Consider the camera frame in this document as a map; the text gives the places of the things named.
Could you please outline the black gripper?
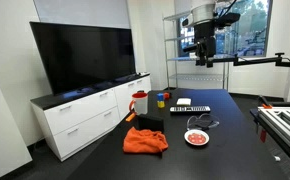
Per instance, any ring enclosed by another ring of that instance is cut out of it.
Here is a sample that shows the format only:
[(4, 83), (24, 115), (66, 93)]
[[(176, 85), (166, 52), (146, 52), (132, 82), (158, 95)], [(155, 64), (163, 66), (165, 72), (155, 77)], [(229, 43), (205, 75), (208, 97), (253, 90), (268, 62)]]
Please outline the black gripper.
[(194, 43), (186, 46), (184, 52), (195, 52), (196, 65), (213, 67), (213, 56), (216, 54), (215, 27), (211, 23), (194, 26)]

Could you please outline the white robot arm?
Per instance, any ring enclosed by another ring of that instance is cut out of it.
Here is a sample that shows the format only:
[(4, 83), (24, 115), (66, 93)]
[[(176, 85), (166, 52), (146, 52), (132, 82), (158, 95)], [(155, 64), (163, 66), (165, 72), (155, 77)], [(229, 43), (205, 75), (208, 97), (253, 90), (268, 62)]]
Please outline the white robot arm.
[(207, 68), (213, 66), (211, 58), (216, 50), (214, 10), (214, 0), (191, 0), (190, 14), (182, 21), (183, 27), (194, 28), (194, 45), (184, 51), (194, 51), (196, 64)]

